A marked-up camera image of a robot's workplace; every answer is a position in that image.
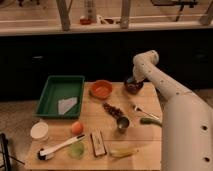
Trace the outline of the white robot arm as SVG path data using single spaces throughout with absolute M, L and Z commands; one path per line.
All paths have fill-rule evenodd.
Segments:
M 161 171 L 213 171 L 213 108 L 156 67 L 155 50 L 133 57 L 133 78 L 148 79 L 166 99 Z

